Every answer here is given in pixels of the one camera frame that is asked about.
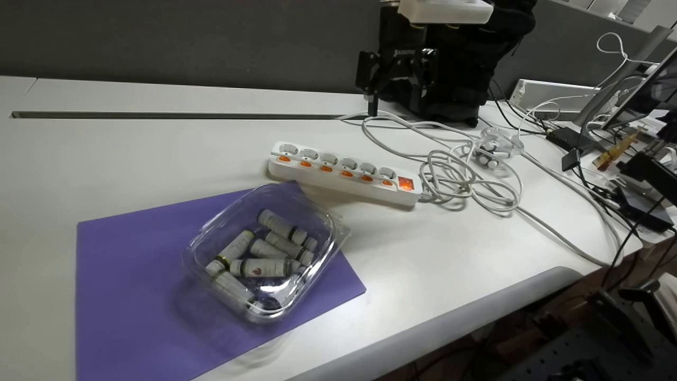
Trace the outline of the grey desk divider panel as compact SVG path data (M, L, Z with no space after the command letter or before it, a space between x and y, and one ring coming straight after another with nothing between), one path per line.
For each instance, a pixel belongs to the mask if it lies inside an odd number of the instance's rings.
M0 71L351 90L363 50L442 32L384 12L381 0L0 0Z

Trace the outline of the small clear plastic cup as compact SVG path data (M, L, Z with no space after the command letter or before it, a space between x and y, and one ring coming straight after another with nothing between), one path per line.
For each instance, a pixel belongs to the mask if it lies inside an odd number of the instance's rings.
M521 150L522 141L518 136L504 133L501 129L483 129L473 144L471 159L485 169L497 169Z

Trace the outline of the white box on desk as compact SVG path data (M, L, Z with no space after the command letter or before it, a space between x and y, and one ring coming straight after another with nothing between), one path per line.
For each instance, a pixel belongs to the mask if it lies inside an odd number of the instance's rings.
M577 113L595 94L597 87L518 77L511 104L528 113Z

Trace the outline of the black device at desk edge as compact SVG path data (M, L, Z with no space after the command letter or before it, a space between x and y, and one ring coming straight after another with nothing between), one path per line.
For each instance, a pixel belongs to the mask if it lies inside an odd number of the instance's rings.
M674 220L664 201L677 205L677 173L645 152L620 163L619 169L620 211L650 231L669 231Z

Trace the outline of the purple mat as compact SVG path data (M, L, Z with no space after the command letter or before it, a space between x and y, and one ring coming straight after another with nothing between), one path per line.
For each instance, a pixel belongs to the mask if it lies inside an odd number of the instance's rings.
M77 381L191 381L359 296L335 256L313 289L278 324L222 307L189 264L187 245L238 197L205 197L78 225Z

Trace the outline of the clear plastic tray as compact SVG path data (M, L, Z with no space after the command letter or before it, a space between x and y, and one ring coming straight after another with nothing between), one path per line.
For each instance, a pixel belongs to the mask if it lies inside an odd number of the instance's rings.
M274 247L265 241L268 232L267 225L258 222L258 213L263 210L271 210L292 224L305 229L310 236L300 242L315 253L311 264L300 264L286 252ZM308 285L300 301L313 289L313 285L325 276L326 266L335 260L345 239L349 236L349 229L331 211L315 205L308 193L297 182L283 184L267 184L254 191L246 191L230 205L221 210L212 220L208 220L197 236L187 247L187 264L197 274L197 279L208 288L208 291L221 301L228 311L233 311L215 288L215 276L208 274L208 263L230 242L241 231L253 231L254 241L248 252L238 260L246 257L283 257L295 263L295 271L289 274L303 274ZM291 315L299 304L283 308L274 294L289 276L263 276L250 279L236 274L243 285L248 285L257 302L248 311L233 311L236 315L254 321L254 324L271 324Z

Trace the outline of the white six-socket power strip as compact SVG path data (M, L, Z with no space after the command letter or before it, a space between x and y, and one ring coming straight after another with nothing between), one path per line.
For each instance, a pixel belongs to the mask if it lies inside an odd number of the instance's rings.
M416 170L345 157L297 141L276 141L267 169L278 180L412 210L424 197Z

